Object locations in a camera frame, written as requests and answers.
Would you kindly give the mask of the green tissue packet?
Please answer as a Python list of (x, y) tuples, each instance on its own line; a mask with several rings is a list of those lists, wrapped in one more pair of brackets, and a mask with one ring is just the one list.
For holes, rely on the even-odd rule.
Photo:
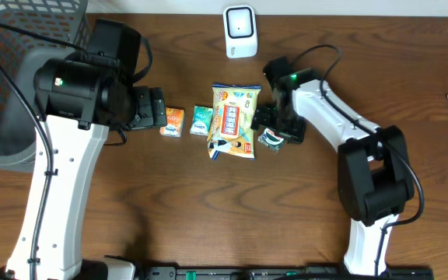
[(195, 106), (190, 133), (207, 136), (212, 122), (212, 115), (213, 109), (211, 107)]

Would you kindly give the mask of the black round-logo snack packet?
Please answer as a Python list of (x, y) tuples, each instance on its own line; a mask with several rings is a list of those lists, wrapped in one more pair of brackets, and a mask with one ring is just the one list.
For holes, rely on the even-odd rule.
[(277, 136), (271, 129), (265, 128), (261, 135), (258, 136), (257, 140), (264, 146), (268, 147), (274, 152), (279, 152), (279, 150), (286, 143), (286, 140), (282, 137)]

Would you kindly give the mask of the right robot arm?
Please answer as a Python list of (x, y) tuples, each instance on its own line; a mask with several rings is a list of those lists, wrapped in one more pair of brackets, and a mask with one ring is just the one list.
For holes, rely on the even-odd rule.
[(264, 68), (274, 103), (256, 109), (252, 128), (267, 128), (289, 144), (304, 140), (311, 124), (338, 157), (338, 197), (351, 219), (343, 258), (351, 275), (387, 276), (390, 231), (415, 193), (403, 132), (356, 113), (312, 68)]

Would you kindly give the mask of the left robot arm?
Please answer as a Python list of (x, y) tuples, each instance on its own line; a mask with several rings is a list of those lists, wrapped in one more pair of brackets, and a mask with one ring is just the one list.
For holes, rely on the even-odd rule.
[(121, 257), (86, 261), (82, 224), (96, 161), (108, 133), (162, 127), (163, 91), (140, 86), (137, 54), (75, 52), (33, 74), (36, 157), (19, 240), (0, 279), (137, 279)]

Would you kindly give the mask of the yellow snack bag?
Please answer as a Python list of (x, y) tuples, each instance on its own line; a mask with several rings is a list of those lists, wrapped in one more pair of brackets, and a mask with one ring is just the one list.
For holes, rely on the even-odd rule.
[(214, 83), (213, 115), (207, 137), (208, 154), (221, 153), (254, 159), (254, 131), (251, 128), (261, 86), (232, 86)]

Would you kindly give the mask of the orange snack packet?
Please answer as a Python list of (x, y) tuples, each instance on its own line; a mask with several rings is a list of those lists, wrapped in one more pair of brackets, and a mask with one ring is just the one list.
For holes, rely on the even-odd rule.
[(167, 125), (161, 127), (159, 133), (163, 136), (179, 138), (184, 126), (184, 110), (178, 108), (166, 108)]

